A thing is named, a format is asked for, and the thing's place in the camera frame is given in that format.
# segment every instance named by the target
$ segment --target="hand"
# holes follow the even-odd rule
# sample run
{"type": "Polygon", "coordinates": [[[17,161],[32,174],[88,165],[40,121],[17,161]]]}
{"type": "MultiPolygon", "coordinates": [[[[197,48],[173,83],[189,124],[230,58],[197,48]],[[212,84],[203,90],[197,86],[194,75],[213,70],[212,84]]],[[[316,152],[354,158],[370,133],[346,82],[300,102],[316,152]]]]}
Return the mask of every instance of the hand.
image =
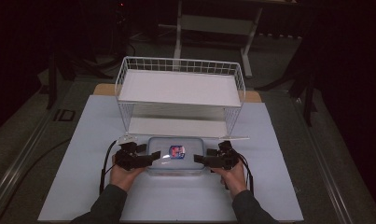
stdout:
{"type": "Polygon", "coordinates": [[[211,168],[217,174],[222,176],[221,183],[228,185],[231,198],[239,194],[241,191],[246,190],[244,167],[243,163],[239,160],[238,163],[231,170],[224,170],[223,168],[211,168]]]}
{"type": "MultiPolygon", "coordinates": [[[[112,163],[115,164],[115,155],[112,156],[112,163]]],[[[121,189],[124,189],[126,192],[129,191],[134,179],[144,172],[144,168],[136,168],[130,171],[126,171],[118,165],[114,165],[111,170],[111,176],[109,183],[115,186],[118,186],[121,189]]]]}

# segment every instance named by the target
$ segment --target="person's left hand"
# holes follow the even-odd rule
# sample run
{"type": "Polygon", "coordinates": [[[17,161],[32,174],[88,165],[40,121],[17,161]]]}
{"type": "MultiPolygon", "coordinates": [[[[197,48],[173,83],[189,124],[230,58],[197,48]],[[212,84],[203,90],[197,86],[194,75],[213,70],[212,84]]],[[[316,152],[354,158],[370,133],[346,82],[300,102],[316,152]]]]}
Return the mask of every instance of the person's left hand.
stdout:
{"type": "MultiPolygon", "coordinates": [[[[115,164],[115,155],[112,156],[112,163],[115,164]]],[[[126,171],[125,169],[121,168],[118,165],[114,165],[111,170],[111,176],[109,183],[115,186],[118,186],[121,189],[124,189],[126,192],[129,191],[134,179],[144,172],[144,168],[135,168],[130,171],[126,171]]]]}

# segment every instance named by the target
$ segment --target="gray floor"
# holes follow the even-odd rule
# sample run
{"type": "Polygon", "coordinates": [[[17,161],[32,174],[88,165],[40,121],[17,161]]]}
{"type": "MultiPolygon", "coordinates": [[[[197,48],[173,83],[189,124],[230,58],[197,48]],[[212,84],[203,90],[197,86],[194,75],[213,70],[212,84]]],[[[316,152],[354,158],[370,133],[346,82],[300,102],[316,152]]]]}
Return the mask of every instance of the gray floor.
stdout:
{"type": "MultiPolygon", "coordinates": [[[[133,41],[132,45],[136,56],[172,57],[174,53],[174,46],[167,41],[158,44],[133,41]]],[[[298,39],[275,40],[258,36],[249,54],[254,78],[245,81],[247,89],[253,90],[280,77],[298,45],[298,39]]],[[[182,58],[241,62],[238,49],[192,47],[188,44],[182,48],[182,58]]],[[[117,72],[117,67],[106,70],[112,76],[117,72]]],[[[113,81],[96,79],[83,72],[75,82],[60,81],[61,97],[55,109],[75,110],[77,114],[70,122],[53,120],[55,111],[46,110],[47,95],[34,95],[0,129],[0,181],[24,145],[34,142],[30,139],[33,133],[40,135],[36,135],[38,138],[28,164],[49,148],[71,137],[89,95],[102,82],[113,81]],[[36,132],[35,127],[44,122],[43,118],[49,118],[49,122],[46,122],[43,132],[36,132]]],[[[274,90],[260,92],[260,95],[268,107],[297,192],[305,219],[302,223],[376,223],[376,205],[327,112],[321,93],[314,93],[317,112],[312,113],[313,127],[309,128],[301,116],[301,103],[287,95],[289,85],[286,83],[274,90]],[[345,221],[339,215],[340,209],[335,209],[337,201],[332,201],[335,191],[340,193],[339,199],[342,199],[348,211],[344,215],[345,221]]],[[[67,146],[64,144],[50,152],[26,176],[0,223],[37,222],[67,146]]]]}

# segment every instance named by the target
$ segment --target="dark background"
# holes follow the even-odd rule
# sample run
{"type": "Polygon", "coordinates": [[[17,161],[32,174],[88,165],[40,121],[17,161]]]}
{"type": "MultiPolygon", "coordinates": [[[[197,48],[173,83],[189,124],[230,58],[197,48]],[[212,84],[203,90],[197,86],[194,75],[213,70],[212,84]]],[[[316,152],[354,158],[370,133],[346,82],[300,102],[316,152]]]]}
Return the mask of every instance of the dark background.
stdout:
{"type": "MultiPolygon", "coordinates": [[[[175,23],[175,2],[135,1],[126,18],[156,36],[154,24],[175,23]]],[[[376,202],[376,0],[299,3],[320,8],[315,20],[312,7],[268,5],[258,31],[304,36],[294,69],[318,68],[315,87],[376,202]]],[[[225,4],[234,1],[213,11],[230,14],[225,4]]],[[[92,60],[97,51],[113,51],[114,7],[96,0],[0,1],[0,126],[40,89],[36,75],[48,67],[55,44],[92,60]]]]}

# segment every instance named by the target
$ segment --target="container lid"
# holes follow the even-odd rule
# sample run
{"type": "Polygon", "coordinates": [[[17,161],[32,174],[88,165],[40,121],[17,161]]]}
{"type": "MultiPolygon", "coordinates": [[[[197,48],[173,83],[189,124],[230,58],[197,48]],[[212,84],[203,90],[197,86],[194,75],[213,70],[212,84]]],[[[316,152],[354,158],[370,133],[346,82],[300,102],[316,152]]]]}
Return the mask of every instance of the container lid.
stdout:
{"type": "Polygon", "coordinates": [[[201,138],[152,137],[147,153],[160,151],[160,159],[153,161],[150,170],[202,170],[204,165],[194,162],[194,155],[204,155],[201,138]]]}

